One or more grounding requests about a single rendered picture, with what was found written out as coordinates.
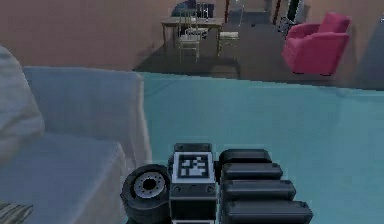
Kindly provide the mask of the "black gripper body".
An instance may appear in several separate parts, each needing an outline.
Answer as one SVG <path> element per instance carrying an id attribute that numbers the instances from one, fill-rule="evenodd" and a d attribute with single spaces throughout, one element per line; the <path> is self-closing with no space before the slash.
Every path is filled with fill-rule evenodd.
<path id="1" fill-rule="evenodd" d="M 148 164 L 131 172 L 120 194 L 127 224 L 166 224 L 170 219 L 169 186 L 164 165 Z"/>

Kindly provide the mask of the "pale grey sofa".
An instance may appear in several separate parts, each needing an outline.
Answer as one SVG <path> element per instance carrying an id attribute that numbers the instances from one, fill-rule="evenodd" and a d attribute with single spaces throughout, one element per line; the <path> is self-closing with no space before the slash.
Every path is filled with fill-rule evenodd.
<path id="1" fill-rule="evenodd" d="M 127 175 L 151 159 L 135 72 L 23 66 L 0 45 L 0 201 L 23 224 L 125 224 Z"/>

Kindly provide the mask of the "dark blue outfit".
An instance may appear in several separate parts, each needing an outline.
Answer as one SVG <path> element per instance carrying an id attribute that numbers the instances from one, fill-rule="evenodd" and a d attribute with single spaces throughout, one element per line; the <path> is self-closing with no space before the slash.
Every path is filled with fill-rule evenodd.
<path id="1" fill-rule="evenodd" d="M 181 3 L 178 3 L 173 9 L 171 16 L 187 16 L 188 14 L 195 16 L 197 13 L 196 0 L 184 0 Z"/>

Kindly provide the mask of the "striped grey cushion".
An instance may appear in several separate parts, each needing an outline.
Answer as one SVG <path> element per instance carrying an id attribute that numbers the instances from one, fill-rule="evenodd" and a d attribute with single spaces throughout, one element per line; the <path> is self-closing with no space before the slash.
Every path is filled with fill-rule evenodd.
<path id="1" fill-rule="evenodd" d="M 0 201 L 0 224 L 23 224 L 32 212 L 32 205 Z"/>

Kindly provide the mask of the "pale wooden chair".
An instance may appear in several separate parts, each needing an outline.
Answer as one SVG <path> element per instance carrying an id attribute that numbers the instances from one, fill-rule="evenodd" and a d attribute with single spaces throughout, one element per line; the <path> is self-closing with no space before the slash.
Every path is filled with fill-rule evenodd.
<path id="1" fill-rule="evenodd" d="M 200 57 L 200 41 L 202 37 L 198 33 L 198 28 L 190 27 L 192 19 L 195 16 L 188 14 L 187 16 L 179 17 L 187 20 L 187 26 L 181 26 L 180 30 L 178 30 L 179 59 L 183 58 L 183 52 L 185 50 L 194 50 L 195 61 L 198 61 Z"/>
<path id="2" fill-rule="evenodd" d="M 219 33 L 219 52 L 222 52 L 225 45 L 236 47 L 236 43 L 240 39 L 243 14 L 244 6 L 229 10 L 228 22 L 224 26 L 224 30 Z"/>

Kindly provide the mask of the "wooden dining table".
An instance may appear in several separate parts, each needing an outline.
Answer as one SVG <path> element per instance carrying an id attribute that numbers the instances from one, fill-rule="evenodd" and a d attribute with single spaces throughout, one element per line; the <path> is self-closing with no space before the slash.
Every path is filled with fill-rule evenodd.
<path id="1" fill-rule="evenodd" d="M 219 44 L 219 37 L 220 32 L 222 31 L 223 24 L 225 22 L 224 18 L 197 18 L 194 17 L 192 19 L 192 22 L 190 24 L 190 27 L 193 28 L 207 28 L 207 29 L 216 29 L 216 48 L 217 52 L 220 51 L 220 44 Z M 180 17 L 170 17 L 161 22 L 162 25 L 162 35 L 163 35 L 163 47 L 164 51 L 167 51 L 167 45 L 166 45 L 166 29 L 172 28 L 173 34 L 172 34 L 172 44 L 175 44 L 175 38 L 176 35 L 174 33 L 175 29 L 180 30 L 181 26 L 187 26 L 187 20 L 181 19 Z"/>

